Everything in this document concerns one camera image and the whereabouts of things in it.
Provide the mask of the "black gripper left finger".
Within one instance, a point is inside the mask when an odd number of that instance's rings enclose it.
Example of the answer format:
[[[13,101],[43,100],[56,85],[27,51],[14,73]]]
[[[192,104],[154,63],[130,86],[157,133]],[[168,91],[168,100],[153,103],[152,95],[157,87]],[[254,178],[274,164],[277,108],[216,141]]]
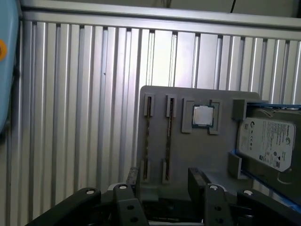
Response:
[[[140,170],[132,167],[125,183],[105,193],[92,187],[78,190],[28,223],[30,226],[147,226],[136,191]]]

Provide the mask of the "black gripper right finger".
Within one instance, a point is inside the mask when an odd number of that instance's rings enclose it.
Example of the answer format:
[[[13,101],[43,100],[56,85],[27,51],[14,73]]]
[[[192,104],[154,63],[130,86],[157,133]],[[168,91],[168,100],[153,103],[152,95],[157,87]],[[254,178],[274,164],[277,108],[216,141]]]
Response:
[[[197,168],[188,169],[188,193],[205,226],[299,226],[301,215],[254,189],[230,194]]]

